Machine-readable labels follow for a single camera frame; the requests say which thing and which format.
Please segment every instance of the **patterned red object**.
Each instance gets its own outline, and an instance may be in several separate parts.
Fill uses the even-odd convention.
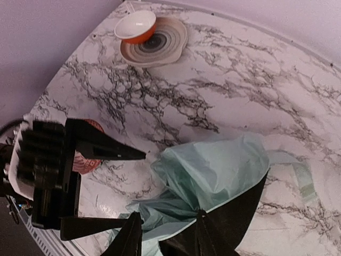
[[[92,119],[85,119],[89,124],[93,125],[95,128],[104,132],[102,126]],[[98,159],[85,159],[80,152],[75,153],[74,165],[72,170],[80,174],[87,174],[95,170],[101,164],[101,160]]]

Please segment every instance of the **light green fabric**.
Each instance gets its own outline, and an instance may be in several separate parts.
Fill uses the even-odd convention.
[[[160,240],[176,235],[195,222],[199,209],[210,212],[258,184],[270,164],[299,163],[285,153],[273,151],[271,157],[270,161],[253,134],[232,141],[193,142],[167,148],[151,165],[167,190],[156,199],[127,206],[129,212],[140,212],[144,220],[142,255],[162,256],[158,247]]]

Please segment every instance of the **round plate with concentric rings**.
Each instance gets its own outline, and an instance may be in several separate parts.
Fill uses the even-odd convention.
[[[177,61],[188,41],[185,25],[174,18],[156,20],[154,35],[143,44],[121,42],[123,59],[130,65],[142,68],[160,66]]]

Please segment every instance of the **white wall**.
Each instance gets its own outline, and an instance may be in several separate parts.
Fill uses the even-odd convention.
[[[119,3],[0,1],[0,126],[30,111],[67,57]]]
[[[197,6],[249,21],[293,39],[294,42],[341,67],[340,0],[168,0],[168,2]]]

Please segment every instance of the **white marble surface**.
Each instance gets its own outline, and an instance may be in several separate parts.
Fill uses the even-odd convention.
[[[117,217],[162,185],[149,165],[165,147],[258,133],[311,166],[319,200],[302,203],[290,167],[273,168],[238,247],[242,256],[341,255],[341,73],[281,40],[234,21],[179,7],[133,2],[182,20],[189,43],[177,63],[128,66],[113,28],[125,5],[79,46],[35,104],[40,119],[91,118],[146,161],[105,162],[83,176],[80,215]],[[108,234],[77,240],[100,255]]]

